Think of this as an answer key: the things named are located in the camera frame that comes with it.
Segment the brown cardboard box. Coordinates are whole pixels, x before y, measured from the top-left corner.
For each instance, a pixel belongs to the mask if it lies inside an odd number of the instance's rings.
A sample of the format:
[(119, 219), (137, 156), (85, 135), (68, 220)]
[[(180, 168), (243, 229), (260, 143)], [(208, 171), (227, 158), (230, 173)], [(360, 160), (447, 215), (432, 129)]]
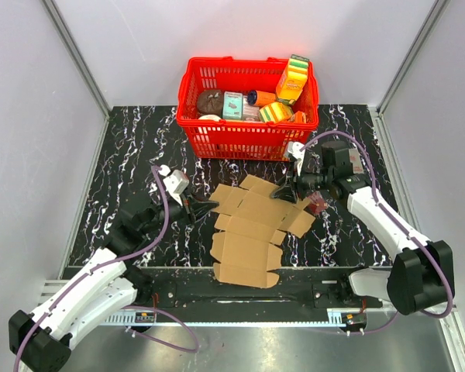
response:
[(277, 186), (251, 174), (238, 187), (219, 184), (211, 195), (218, 202), (211, 256), (215, 278), (225, 284), (272, 288), (279, 281), (281, 244), (290, 233), (302, 238), (315, 216), (306, 198), (292, 204), (273, 199)]

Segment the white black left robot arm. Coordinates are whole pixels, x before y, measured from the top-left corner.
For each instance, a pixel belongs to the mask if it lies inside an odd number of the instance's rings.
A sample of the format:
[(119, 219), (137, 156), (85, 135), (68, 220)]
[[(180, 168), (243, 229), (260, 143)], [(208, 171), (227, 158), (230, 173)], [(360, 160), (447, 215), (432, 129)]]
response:
[(153, 249), (172, 222), (193, 224), (218, 202), (185, 191), (154, 203), (136, 195), (122, 206), (104, 244), (60, 290), (31, 312), (9, 319), (13, 369), (59, 371), (72, 350), (113, 313), (130, 306), (152, 305), (154, 280), (136, 261)]

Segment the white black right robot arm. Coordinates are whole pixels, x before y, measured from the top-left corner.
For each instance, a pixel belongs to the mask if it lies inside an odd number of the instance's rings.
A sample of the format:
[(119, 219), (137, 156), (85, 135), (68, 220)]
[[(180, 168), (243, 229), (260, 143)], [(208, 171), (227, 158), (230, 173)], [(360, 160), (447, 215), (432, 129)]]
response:
[(324, 143), (322, 167), (310, 173), (303, 169), (303, 144), (290, 142), (284, 152), (290, 162), (287, 173), (270, 196), (296, 203), (317, 191), (328, 191), (390, 255), (389, 271), (361, 268), (349, 274), (336, 289), (341, 304), (353, 307), (364, 297), (373, 297), (389, 301), (402, 315), (426, 313), (444, 304), (441, 315), (447, 316), (454, 298), (452, 249), (443, 240), (432, 241), (392, 209), (374, 179), (354, 171), (350, 151), (343, 141)]

